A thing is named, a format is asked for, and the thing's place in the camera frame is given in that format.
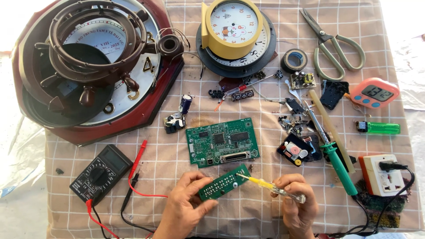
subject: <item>lighter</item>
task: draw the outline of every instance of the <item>lighter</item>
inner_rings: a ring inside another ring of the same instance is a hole
[[[400,125],[380,122],[356,122],[357,131],[370,134],[400,134]]]

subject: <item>black electrical tape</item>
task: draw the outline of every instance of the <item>black electrical tape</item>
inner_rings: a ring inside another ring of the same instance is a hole
[[[288,58],[290,56],[298,58],[301,62],[301,65],[295,66],[289,63]],[[300,49],[294,48],[285,53],[285,55],[282,57],[282,60],[280,61],[280,65],[285,72],[294,74],[296,71],[301,71],[302,69],[304,69],[304,67],[307,65],[307,62],[308,59],[306,53]]]

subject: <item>power strip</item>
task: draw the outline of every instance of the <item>power strip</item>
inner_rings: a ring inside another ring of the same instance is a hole
[[[369,194],[394,196],[404,187],[400,170],[390,170],[387,172],[381,170],[379,167],[379,162],[397,162],[394,154],[360,156],[359,162]]]

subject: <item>black cable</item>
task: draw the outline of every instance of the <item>black cable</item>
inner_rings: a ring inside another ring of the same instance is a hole
[[[352,198],[357,202],[357,204],[359,204],[359,206],[363,209],[363,211],[366,214],[366,224],[365,225],[356,226],[356,227],[350,229],[349,231],[347,231],[345,233],[332,233],[332,234],[328,234],[329,237],[343,238],[343,237],[345,237],[347,235],[371,236],[371,235],[377,234],[379,232],[378,231],[379,222],[381,220],[382,215],[387,210],[388,206],[394,201],[394,199],[396,199],[401,193],[403,193],[409,187],[411,187],[413,185],[413,183],[415,182],[415,174],[412,172],[412,170],[409,169],[409,167],[407,167],[406,165],[400,166],[399,164],[397,164],[395,166],[396,166],[395,167],[396,169],[406,169],[406,170],[408,170],[409,173],[410,173],[411,179],[410,179],[410,182],[408,184],[406,184],[396,195],[394,195],[390,199],[390,201],[388,201],[388,203],[384,206],[383,210],[381,211],[381,214],[378,217],[378,220],[376,222],[376,225],[375,226],[371,226],[370,225],[369,215],[368,215],[368,213],[366,211],[365,206],[359,201],[359,199],[357,198],[357,196],[354,195],[354,196],[352,196]],[[372,231],[364,232],[364,230],[366,230],[366,229],[371,229]]]
[[[137,183],[137,179],[139,178],[139,173],[136,173],[135,175],[134,175],[134,178],[131,180],[131,186],[134,188],[134,186],[136,185],[136,183]],[[129,188],[128,189],[128,192],[127,192],[127,195],[125,196],[125,198],[124,198],[124,202],[122,203],[122,207],[121,207],[121,218],[122,218],[122,220],[125,222],[125,223],[127,223],[127,224],[129,224],[130,226],[134,226],[134,227],[136,227],[136,228],[140,228],[140,229],[143,229],[143,230],[146,230],[146,231],[148,231],[148,232],[152,232],[152,233],[154,233],[154,231],[153,230],[150,230],[150,229],[147,229],[147,228],[144,228],[144,227],[142,227],[142,226],[139,226],[139,225],[136,225],[136,224],[133,224],[133,223],[131,223],[131,222],[129,222],[129,221],[127,221],[125,218],[124,218],[124,216],[122,215],[122,212],[124,212],[124,209],[125,209],[125,207],[127,207],[127,204],[128,204],[128,201],[130,200],[130,197],[131,197],[131,193],[133,192],[133,190],[131,189],[131,188]]]
[[[96,212],[96,209],[94,209],[93,204],[91,205],[91,208],[93,209],[94,214],[96,214],[97,221],[98,221],[100,224],[102,224],[102,222],[100,221],[100,217],[99,217],[99,215],[98,215],[98,214],[97,214],[97,212]],[[111,239],[111,238],[107,238],[107,237],[106,237],[106,235],[105,235],[105,231],[103,230],[103,227],[100,227],[100,229],[102,230],[103,238],[105,238],[105,239]]]

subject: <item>green circuit board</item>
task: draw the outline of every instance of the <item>green circuit board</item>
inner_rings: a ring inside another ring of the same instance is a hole
[[[201,190],[199,190],[199,197],[201,200],[206,201],[208,199],[217,199],[242,185],[244,182],[248,181],[246,178],[237,176],[237,173],[251,177],[247,167],[242,164],[227,174],[214,179],[212,183],[207,184],[205,187],[201,188]]]
[[[260,156],[251,118],[187,129],[186,137],[198,168]]]

